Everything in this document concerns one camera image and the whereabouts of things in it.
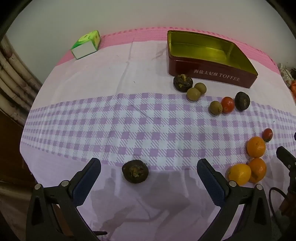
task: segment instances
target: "cherry tomato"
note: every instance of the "cherry tomato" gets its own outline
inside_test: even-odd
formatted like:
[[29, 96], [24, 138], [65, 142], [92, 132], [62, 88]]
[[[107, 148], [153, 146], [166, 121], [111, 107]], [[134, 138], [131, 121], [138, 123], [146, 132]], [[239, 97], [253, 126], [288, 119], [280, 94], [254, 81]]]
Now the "cherry tomato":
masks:
[[272, 133], [272, 129], [267, 128], [263, 131], [262, 133], [262, 139], [265, 142], [269, 142], [272, 139], [273, 133]]
[[224, 113], [230, 113], [234, 110], [234, 100], [230, 97], [224, 97], [221, 101]]

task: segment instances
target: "white wall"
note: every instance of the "white wall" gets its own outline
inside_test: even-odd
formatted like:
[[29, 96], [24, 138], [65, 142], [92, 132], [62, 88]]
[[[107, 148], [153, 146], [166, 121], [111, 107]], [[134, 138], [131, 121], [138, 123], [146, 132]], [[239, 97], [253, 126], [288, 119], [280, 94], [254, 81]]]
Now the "white wall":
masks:
[[33, 0], [7, 32], [18, 55], [44, 82], [83, 34], [173, 26], [219, 33], [296, 66], [296, 40], [265, 0]]

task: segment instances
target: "dried fruit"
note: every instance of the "dried fruit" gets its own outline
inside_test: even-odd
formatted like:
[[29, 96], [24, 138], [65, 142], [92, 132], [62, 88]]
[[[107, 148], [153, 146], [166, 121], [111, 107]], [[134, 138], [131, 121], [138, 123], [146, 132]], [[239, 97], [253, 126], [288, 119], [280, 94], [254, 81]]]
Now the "dried fruit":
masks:
[[224, 113], [230, 113], [234, 110], [234, 100], [230, 97], [224, 97], [221, 101]]
[[228, 172], [229, 181], [235, 181], [238, 185], [246, 184], [251, 177], [251, 168], [247, 164], [238, 163], [232, 166]]
[[207, 92], [207, 87], [204, 83], [196, 83], [194, 88], [198, 89], [198, 91], [204, 95]]
[[141, 183], [148, 177], [149, 170], [141, 160], [131, 160], [122, 166], [122, 172], [130, 183]]
[[235, 102], [235, 107], [239, 110], [239, 111], [244, 111], [246, 109], [248, 109], [249, 105], [250, 105], [250, 97], [244, 93], [244, 92], [238, 92], [235, 96], [234, 102]]
[[197, 101], [200, 98], [200, 92], [196, 88], [187, 90], [187, 98], [191, 101]]
[[180, 74], [174, 77], [173, 84], [178, 91], [187, 92], [187, 90], [192, 88], [193, 80], [185, 74]]
[[215, 100], [211, 102], [209, 110], [213, 115], [220, 115], [222, 113], [223, 108], [221, 103]]
[[251, 157], [262, 157], [265, 149], [265, 142], [261, 137], [252, 137], [247, 143], [247, 152]]
[[272, 133], [272, 129], [267, 128], [263, 131], [262, 133], [262, 139], [265, 142], [269, 142], [272, 139], [273, 133]]
[[252, 171], [249, 182], [257, 183], [265, 177], [267, 168], [265, 162], [261, 158], [254, 158], [248, 163], [248, 166]]

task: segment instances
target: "brown dried fruit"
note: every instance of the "brown dried fruit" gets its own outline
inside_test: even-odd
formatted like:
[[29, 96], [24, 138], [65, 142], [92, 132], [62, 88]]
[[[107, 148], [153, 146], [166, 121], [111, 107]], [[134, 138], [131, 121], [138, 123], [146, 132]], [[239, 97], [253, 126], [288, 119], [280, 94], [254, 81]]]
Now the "brown dried fruit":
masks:
[[234, 102], [235, 102], [235, 107], [239, 111], [244, 111], [249, 108], [251, 100], [246, 93], [240, 91], [236, 94]]
[[185, 74], [180, 74], [174, 78], [173, 84], [176, 90], [181, 92], [187, 92], [193, 86], [192, 78], [186, 76]]
[[149, 170], [141, 160], [131, 160], [122, 166], [124, 178], [130, 183], [141, 183], [148, 177]]

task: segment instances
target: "table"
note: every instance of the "table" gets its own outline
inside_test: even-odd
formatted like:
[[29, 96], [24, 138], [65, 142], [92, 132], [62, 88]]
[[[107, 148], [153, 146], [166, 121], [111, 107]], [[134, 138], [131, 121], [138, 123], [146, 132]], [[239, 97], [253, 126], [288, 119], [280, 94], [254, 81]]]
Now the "table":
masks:
[[[250, 89], [201, 80], [207, 93], [190, 103], [167, 72], [170, 29], [235, 42], [256, 68], [257, 80]], [[238, 91], [250, 96], [248, 110], [215, 118], [208, 113], [212, 100], [234, 98]], [[198, 240], [220, 208], [196, 173], [197, 161], [206, 158], [224, 174], [250, 159], [244, 148], [250, 137], [272, 128], [260, 184], [266, 193], [272, 186], [286, 192], [288, 170], [275, 151], [282, 145], [295, 154], [295, 115], [276, 64], [262, 51], [194, 29], [132, 29], [103, 36], [99, 51], [80, 60], [69, 52], [61, 59], [34, 101], [20, 151], [44, 187], [69, 180], [92, 157], [101, 160], [102, 172], [78, 210], [92, 230], [108, 232], [102, 240]], [[141, 184], [123, 178], [121, 167], [132, 159], [149, 166]], [[281, 197], [273, 197], [275, 208], [280, 203]]]

